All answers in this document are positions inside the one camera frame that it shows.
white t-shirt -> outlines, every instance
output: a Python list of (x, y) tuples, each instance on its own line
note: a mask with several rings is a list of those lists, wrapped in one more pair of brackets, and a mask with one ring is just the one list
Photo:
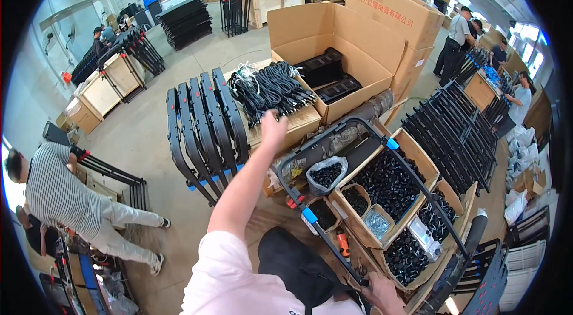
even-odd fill
[[(304, 315), (305, 310), (281, 278), (254, 274), (247, 246), (225, 231), (207, 233), (199, 242), (199, 261), (181, 308), (179, 315)], [(313, 308), (312, 314), (361, 315), (362, 311), (352, 299), (330, 298)]]
[(519, 85), (517, 89), (515, 89), (515, 98), (518, 99), (523, 106), (519, 106), (516, 103), (511, 104), (507, 115), (509, 115), (515, 125), (519, 126), (523, 124), (523, 120), (526, 119), (527, 110), (529, 110), (529, 105), (531, 104), (531, 90)]

forearm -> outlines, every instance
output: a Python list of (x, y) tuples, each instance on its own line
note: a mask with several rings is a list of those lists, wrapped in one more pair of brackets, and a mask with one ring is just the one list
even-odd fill
[(207, 232), (224, 230), (245, 241), (247, 222), (257, 204), (275, 152), (261, 145), (227, 186), (213, 210)]

worker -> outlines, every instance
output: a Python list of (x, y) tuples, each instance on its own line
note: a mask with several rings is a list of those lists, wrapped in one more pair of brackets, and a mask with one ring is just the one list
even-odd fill
[(522, 125), (527, 115), (527, 110), (531, 104), (531, 90), (529, 89), (529, 73), (523, 71), (519, 73), (521, 85), (515, 89), (515, 97), (505, 94), (505, 98), (511, 102), (509, 111), (495, 126), (496, 135), (501, 139), (516, 125)]
[(492, 52), (489, 57), (489, 66), (494, 68), (495, 71), (498, 71), (500, 65), (505, 65), (505, 61), (507, 60), (505, 49), (507, 49), (507, 40), (505, 38), (501, 40), (499, 45), (492, 48)]
[(371, 290), (342, 285), (334, 271), (282, 227), (260, 240), (258, 274), (249, 260), (245, 229), (261, 194), (263, 179), (280, 151), (288, 119), (276, 111), (261, 119), (262, 140), (217, 202), (199, 242), (199, 261), (184, 290), (180, 315), (362, 314), (376, 305), (385, 315), (403, 315), (404, 303), (391, 280), (370, 273)]
[(471, 17), (472, 11), (462, 6), (460, 13), (452, 18), (448, 37), (434, 68), (434, 75), (440, 77), (440, 86), (445, 86), (451, 78), (455, 78), (454, 68), (463, 56), (462, 45), (465, 41), (467, 40), (474, 47), (478, 45), (469, 32), (468, 21)]
[(93, 30), (93, 50), (94, 52), (96, 52), (98, 58), (100, 58), (103, 54), (105, 54), (108, 48), (112, 46), (110, 42), (107, 42), (106, 44), (102, 43), (100, 37), (101, 37), (101, 26)]
[(38, 218), (26, 214), (22, 206), (16, 206), (16, 217), (26, 231), (26, 238), (30, 247), (39, 255), (56, 257), (56, 240), (60, 238), (58, 231), (47, 225), (43, 225)]
[(111, 44), (115, 42), (116, 35), (113, 32), (113, 28), (111, 26), (101, 25), (101, 36), (105, 38), (105, 40)]
[(73, 230), (104, 254), (147, 263), (151, 274), (157, 275), (163, 264), (163, 254), (128, 242), (112, 224), (168, 228), (169, 219), (112, 202), (90, 190), (70, 171), (77, 165), (77, 156), (71, 150), (69, 146), (46, 142), (28, 162), (24, 155), (11, 148), (4, 167), (13, 182), (26, 183), (25, 196), (31, 214), (43, 226)]

black power cord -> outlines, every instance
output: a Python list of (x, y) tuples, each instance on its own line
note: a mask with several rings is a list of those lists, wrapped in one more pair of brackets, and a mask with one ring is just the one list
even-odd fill
[(243, 65), (233, 73), (229, 79), (231, 95), (243, 105), (249, 128), (258, 125), (267, 110), (276, 109), (285, 116), (314, 104), (313, 92), (294, 79), (297, 74), (286, 61), (272, 62), (258, 71)]

orange tool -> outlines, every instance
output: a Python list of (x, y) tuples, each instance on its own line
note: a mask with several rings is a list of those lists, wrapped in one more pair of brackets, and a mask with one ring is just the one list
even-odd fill
[(350, 264), (350, 248), (348, 247), (348, 239), (346, 239), (346, 234), (342, 229), (338, 228), (336, 231), (336, 239), (338, 240), (340, 254), (346, 259)]

